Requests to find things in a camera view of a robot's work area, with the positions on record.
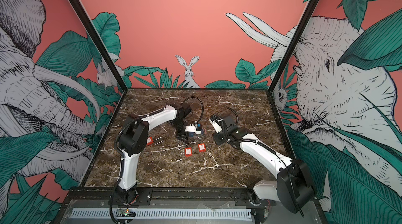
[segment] marble tabletop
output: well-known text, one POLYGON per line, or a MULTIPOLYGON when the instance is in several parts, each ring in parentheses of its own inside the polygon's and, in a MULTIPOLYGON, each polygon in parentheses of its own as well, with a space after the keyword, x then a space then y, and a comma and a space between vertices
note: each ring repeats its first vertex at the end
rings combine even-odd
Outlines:
MULTIPOLYGON (((113 141, 128 114, 144 114, 165 106, 167 101, 181 102, 198 96, 204 103, 201 121, 205 134, 189 138, 185 144, 174 137, 174 127, 164 123, 149 132, 154 144, 147 146, 138 161, 137 180, 140 187, 244 187, 258 179, 275 180, 272 173, 248 153, 228 144, 217 146, 212 138, 214 128, 209 117, 214 114, 238 112, 239 126, 246 126, 261 141, 286 155, 265 91, 258 90, 151 90, 132 89, 124 101, 107 134, 89 174, 85 186, 112 187, 117 181, 120 156, 113 149, 113 141), (205 143, 206 151, 199 152, 198 144, 205 143), (192 147, 193 155, 184 156, 184 148, 192 147)), ((196 99, 187 101, 193 112, 186 120, 196 120, 201 106, 196 99)))

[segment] brown marble surface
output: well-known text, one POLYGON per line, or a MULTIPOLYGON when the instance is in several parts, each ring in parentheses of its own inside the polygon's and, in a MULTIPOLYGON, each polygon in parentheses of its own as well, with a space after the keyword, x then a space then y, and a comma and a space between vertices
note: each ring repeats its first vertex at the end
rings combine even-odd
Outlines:
MULTIPOLYGON (((190 138, 185 144, 174 137, 174 127, 164 123, 149 132, 157 145, 147 146, 140 155, 137 168, 138 186, 142 187, 242 187, 257 179, 275 180, 275 177, 248 153, 228 144, 217 146, 212 138, 214 128, 209 117, 231 114, 225 106, 238 112, 239 126, 246 126, 261 141, 286 154, 265 91, 225 90, 129 90, 118 116, 95 163, 85 186, 114 186, 119 175, 120 156, 113 149, 113 141, 130 113, 144 114, 162 108, 167 101, 179 101, 198 96, 204 103, 201 121, 205 134, 190 138), (207 150, 200 153, 198 144, 207 150), (184 148, 192 147, 193 156, 185 157, 184 148)), ((188 100, 193 112, 186 120, 196 120, 201 112, 198 100, 188 100)))

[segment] animal eye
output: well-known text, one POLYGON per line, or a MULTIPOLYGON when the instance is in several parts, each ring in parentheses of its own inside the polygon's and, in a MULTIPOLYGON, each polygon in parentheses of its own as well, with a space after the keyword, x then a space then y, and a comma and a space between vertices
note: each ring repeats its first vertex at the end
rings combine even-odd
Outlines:
POLYGON ((325 66, 327 67, 327 70, 329 71, 329 59, 325 62, 325 66))

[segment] wall mural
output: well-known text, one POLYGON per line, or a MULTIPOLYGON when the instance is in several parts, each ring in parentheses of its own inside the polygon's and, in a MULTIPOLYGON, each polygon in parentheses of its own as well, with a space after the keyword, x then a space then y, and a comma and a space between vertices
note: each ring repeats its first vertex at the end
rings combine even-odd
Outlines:
MULTIPOLYGON (((39 194, 46 177, 31 186, 27 179, 52 173, 63 190, 78 186, 122 93, 104 65, 101 81, 80 76, 92 60, 103 60, 91 39, 74 31, 66 31, 34 62, 46 18, 41 0, 0 0, 2 224, 53 220, 61 204, 39 194), (76 116, 66 105, 71 99, 83 101, 89 116, 76 116), (15 184, 19 193, 11 191, 15 184)), ((100 14, 94 23, 105 21, 113 23, 113 14, 100 14)), ((118 37, 113 30, 104 33, 111 55, 118 55, 118 37)))
MULTIPOLYGON (((402 9, 363 30, 369 1, 343 0, 338 8, 347 19, 310 18, 274 90, 295 155, 308 164, 331 224, 402 223, 402 133, 392 78, 402 66, 402 9)), ((244 15, 266 35, 230 17, 255 41, 275 47, 273 60, 282 58, 278 47, 293 31, 284 36, 244 15)))

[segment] rabbit face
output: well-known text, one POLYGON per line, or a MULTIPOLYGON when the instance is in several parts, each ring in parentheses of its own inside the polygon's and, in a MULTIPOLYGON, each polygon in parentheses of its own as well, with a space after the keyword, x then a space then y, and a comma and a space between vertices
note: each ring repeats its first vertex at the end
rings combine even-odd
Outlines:
POLYGON ((184 58, 182 58, 179 55, 176 55, 176 58, 178 60, 178 62, 184 66, 186 68, 186 71, 184 72, 184 75, 186 77, 192 77, 194 75, 193 71, 191 70, 191 67, 200 59, 199 56, 195 56, 194 58, 191 59, 190 64, 187 65, 187 62, 184 60, 184 58))

